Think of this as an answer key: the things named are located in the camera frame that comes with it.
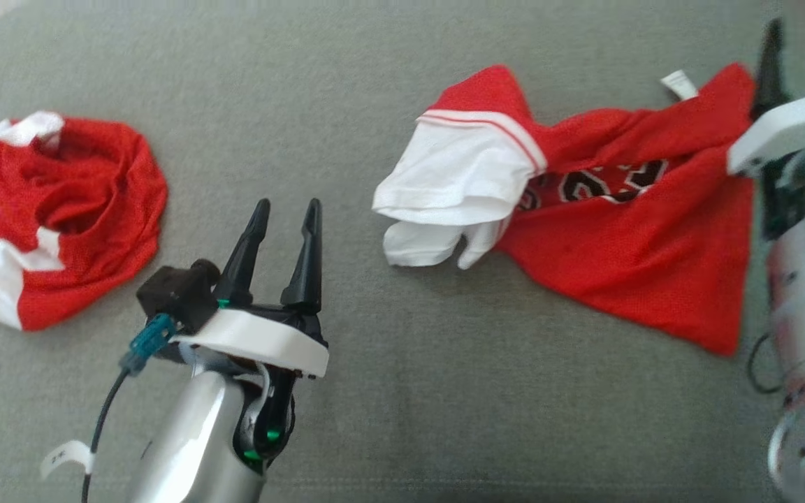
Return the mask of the grey sofa seat cushion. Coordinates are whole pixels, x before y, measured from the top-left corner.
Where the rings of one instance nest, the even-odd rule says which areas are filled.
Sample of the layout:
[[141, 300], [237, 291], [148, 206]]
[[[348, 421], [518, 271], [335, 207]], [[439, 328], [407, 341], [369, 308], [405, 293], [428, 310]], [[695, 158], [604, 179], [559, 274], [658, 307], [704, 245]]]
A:
[[781, 401], [745, 374], [766, 327], [764, 248], [741, 346], [713, 356], [537, 286], [504, 254], [397, 270], [374, 188], [449, 85], [511, 67], [543, 123], [662, 108], [660, 84], [755, 67], [785, 20], [805, 95], [805, 0], [35, 0], [0, 18], [0, 120], [41, 109], [143, 133], [169, 184], [161, 265], [224, 263], [273, 204], [253, 292], [287, 285], [324, 205], [323, 379], [264, 503], [781, 503]]

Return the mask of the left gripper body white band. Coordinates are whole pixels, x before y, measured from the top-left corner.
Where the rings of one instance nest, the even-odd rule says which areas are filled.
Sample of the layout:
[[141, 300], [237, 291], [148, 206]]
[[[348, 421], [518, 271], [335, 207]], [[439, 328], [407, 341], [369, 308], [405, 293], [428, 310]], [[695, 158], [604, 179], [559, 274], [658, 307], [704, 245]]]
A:
[[197, 372], [255, 374], [259, 366], [291, 370], [306, 378], [322, 378], [328, 349], [300, 329], [239, 309], [205, 309], [192, 328], [172, 337], [172, 361]]

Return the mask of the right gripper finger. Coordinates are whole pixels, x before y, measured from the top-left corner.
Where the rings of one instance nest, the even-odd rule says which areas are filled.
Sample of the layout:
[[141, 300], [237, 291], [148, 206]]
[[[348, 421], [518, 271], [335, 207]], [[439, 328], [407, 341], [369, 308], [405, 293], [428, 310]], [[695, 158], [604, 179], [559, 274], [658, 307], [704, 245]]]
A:
[[781, 51], [782, 20], [770, 20], [764, 33], [756, 76], [756, 90], [750, 109], [750, 120], [757, 121], [766, 112], [785, 105], [791, 98], [783, 88]]

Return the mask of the red shorts with white stripe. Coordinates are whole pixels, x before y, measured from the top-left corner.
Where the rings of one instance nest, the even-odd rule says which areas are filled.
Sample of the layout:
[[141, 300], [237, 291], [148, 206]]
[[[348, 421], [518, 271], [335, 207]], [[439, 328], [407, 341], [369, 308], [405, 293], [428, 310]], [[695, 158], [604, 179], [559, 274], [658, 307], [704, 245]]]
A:
[[159, 251], [168, 184], [129, 125], [38, 111], [0, 121], [0, 324], [41, 331]]

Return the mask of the red jersey with white sleeves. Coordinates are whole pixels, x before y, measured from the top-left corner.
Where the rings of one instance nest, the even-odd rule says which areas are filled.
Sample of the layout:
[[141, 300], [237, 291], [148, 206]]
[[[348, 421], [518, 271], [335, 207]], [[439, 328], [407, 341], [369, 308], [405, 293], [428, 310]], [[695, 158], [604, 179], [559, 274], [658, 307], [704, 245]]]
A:
[[741, 332], [754, 187], [727, 172], [756, 89], [729, 64], [658, 110], [545, 125], [514, 72], [489, 66], [416, 119], [372, 210], [393, 266], [461, 270], [508, 255], [533, 281], [719, 356]]

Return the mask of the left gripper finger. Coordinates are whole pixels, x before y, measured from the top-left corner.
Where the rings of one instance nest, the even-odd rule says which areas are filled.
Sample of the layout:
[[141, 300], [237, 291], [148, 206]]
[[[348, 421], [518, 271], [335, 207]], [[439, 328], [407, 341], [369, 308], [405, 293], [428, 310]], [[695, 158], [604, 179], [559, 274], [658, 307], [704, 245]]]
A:
[[320, 313], [322, 300], [322, 204], [313, 198], [301, 225], [303, 245], [281, 305], [300, 313]]
[[223, 308], [252, 305], [250, 284], [258, 258], [259, 245], [266, 237], [271, 204], [262, 198], [256, 204], [242, 235], [240, 235], [226, 267], [217, 282], [217, 302]]

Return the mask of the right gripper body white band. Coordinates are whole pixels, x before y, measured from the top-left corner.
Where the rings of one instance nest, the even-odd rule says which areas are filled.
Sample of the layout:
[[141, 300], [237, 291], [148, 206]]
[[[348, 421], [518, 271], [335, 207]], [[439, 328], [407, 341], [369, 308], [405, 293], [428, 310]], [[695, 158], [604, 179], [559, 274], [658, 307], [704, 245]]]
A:
[[805, 98], [764, 112], [727, 155], [731, 176], [756, 176], [767, 163], [805, 149]]

